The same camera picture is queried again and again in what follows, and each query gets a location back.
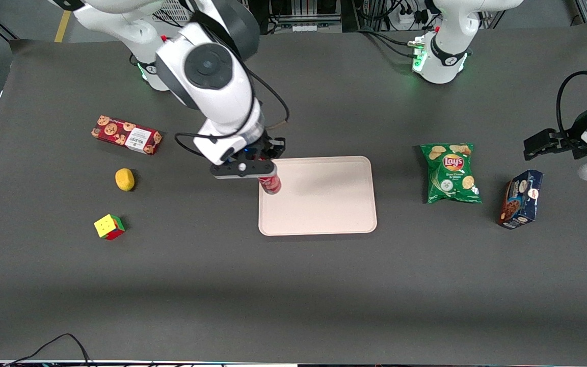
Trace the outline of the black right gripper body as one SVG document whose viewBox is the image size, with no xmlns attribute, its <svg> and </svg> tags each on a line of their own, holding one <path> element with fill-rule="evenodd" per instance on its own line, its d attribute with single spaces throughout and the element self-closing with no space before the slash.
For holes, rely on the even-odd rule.
<svg viewBox="0 0 587 367">
<path fill-rule="evenodd" d="M 250 160 L 276 160 L 286 150 L 284 137 L 260 137 L 256 142 L 245 147 L 245 154 Z"/>
</svg>

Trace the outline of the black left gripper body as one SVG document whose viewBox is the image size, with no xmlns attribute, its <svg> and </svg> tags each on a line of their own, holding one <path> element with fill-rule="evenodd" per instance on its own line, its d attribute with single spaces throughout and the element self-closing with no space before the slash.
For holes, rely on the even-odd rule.
<svg viewBox="0 0 587 367">
<path fill-rule="evenodd" d="M 570 151 L 573 156 L 587 156 L 587 143 L 582 138 L 587 130 L 587 110 L 577 116 L 570 128 L 561 130 L 562 150 Z"/>
</svg>

